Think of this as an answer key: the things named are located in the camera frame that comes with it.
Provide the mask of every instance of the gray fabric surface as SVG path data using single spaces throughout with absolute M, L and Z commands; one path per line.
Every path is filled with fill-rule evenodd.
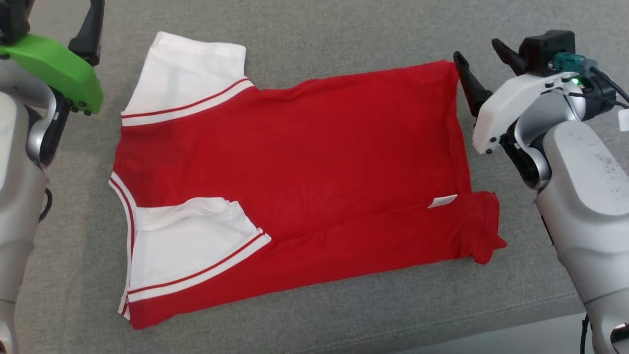
M 87 0 L 38 0 L 33 33 L 67 43 Z M 126 225 L 107 186 L 128 102 L 157 31 L 247 47 L 261 88 L 305 79 L 450 59 L 460 50 L 489 89 L 511 77 L 491 39 L 517 47 L 551 28 L 577 33 L 577 49 L 629 88 L 626 0 L 108 0 L 97 68 L 106 101 L 72 115 L 48 170 L 53 209 L 38 230 L 16 318 L 24 353 L 380 353 L 583 311 L 528 191 L 502 151 L 470 144 L 475 190 L 495 191 L 509 246 L 471 259 L 315 285 L 177 316 L 135 331 L 117 312 L 126 271 Z M 627 135 L 608 114 L 591 124 L 625 167 Z

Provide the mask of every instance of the white tag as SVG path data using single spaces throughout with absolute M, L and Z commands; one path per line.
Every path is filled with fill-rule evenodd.
M 618 128 L 621 132 L 629 131 L 629 110 L 618 111 Z
M 428 206 L 429 209 L 434 207 L 440 207 L 442 205 L 450 204 L 457 198 L 458 194 L 449 195 L 447 197 L 439 197 L 433 200 L 433 203 Z

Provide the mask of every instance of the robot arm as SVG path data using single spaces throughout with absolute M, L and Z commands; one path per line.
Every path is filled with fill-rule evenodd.
M 574 54 L 574 34 L 549 31 L 525 39 L 520 52 L 494 40 L 518 76 L 494 94 L 460 53 L 459 69 L 472 114 L 474 147 L 501 145 L 527 186 L 559 261 L 586 307 L 597 353 L 621 353 L 629 323 L 629 178 L 583 123 L 611 110 L 615 84 L 596 62 Z
M 104 1 L 92 0 L 69 48 L 28 34 L 33 0 L 0 1 L 0 353 L 17 354 L 13 312 L 33 249 L 43 170 L 57 151 L 71 111 L 100 110 L 99 62 Z M 40 115 L 32 107 L 45 110 Z

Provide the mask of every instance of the red and white shirt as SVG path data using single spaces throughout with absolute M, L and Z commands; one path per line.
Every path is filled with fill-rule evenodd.
M 122 113 L 134 328 L 506 246 L 496 196 L 472 193 L 452 63 L 259 90 L 244 62 L 161 32 Z

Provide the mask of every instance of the couch seam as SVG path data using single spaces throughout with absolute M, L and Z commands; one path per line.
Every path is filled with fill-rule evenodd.
M 450 323 L 452 323 L 454 321 L 459 321 L 459 320 L 463 320 L 462 322 L 469 322 L 469 321 L 473 321 L 473 320 L 478 319 L 478 318 L 487 317 L 487 316 L 490 316 L 492 314 L 496 314 L 496 313 L 500 313 L 500 312 L 505 313 L 505 312 L 509 312 L 509 311 L 514 311 L 516 309 L 522 309 L 522 308 L 526 308 L 526 307 L 533 307 L 533 306 L 537 306 L 537 305 L 548 304 L 548 303 L 554 302 L 554 301 L 569 299 L 571 297 L 574 297 L 575 295 L 576 295 L 575 291 L 564 292 L 562 294 L 552 295 L 552 296 L 548 296 L 548 297 L 540 297 L 538 299 L 523 301 L 523 302 L 519 302 L 517 304 L 504 306 L 504 307 L 499 307 L 497 309 L 485 310 L 485 311 L 481 311 L 481 312 L 477 312 L 477 313 L 473 313 L 473 314 L 469 314 L 469 315 L 465 315 L 465 316 L 451 317 L 451 318 L 446 319 L 446 320 L 433 321 L 433 322 L 430 322 L 430 323 L 423 323 L 423 324 L 416 324 L 416 325 L 413 325 L 413 326 L 408 326 L 408 327 L 403 327 L 403 328 L 398 328 L 398 329 L 392 329 L 392 330 L 389 330 L 389 331 L 383 331 L 383 332 L 379 332 L 379 333 L 374 333 L 374 334 L 370 334 L 370 335 L 367 335 L 367 336 L 356 337 L 356 338 L 352 338 L 352 339 L 349 339 L 349 340 L 337 341 L 337 342 L 334 342 L 334 343 L 329 343 L 329 344 L 324 344 L 324 345 L 319 345 L 319 346 L 312 346 L 310 348 L 305 348 L 305 349 L 296 350 L 296 351 L 290 351 L 290 352 L 288 352 L 288 354 L 304 353 L 304 352 L 307 352 L 307 351 L 312 351 L 313 353 L 319 353 L 319 352 L 322 352 L 322 351 L 325 351 L 325 350 L 345 348 L 345 347 L 348 347 L 348 346 L 358 345 L 358 344 L 362 344 L 362 343 L 368 343 L 368 342 L 371 342 L 371 341 L 375 341 L 375 340 L 379 340 L 379 339 L 383 339 L 383 338 L 387 338 L 387 337 L 397 336 L 397 335 L 399 335 L 401 333 L 410 332 L 410 331 L 412 331 L 414 329 L 424 328 L 424 327 L 427 327 L 427 326 L 432 326 L 432 325 L 444 326 L 444 325 L 447 325 L 447 324 L 450 324 Z

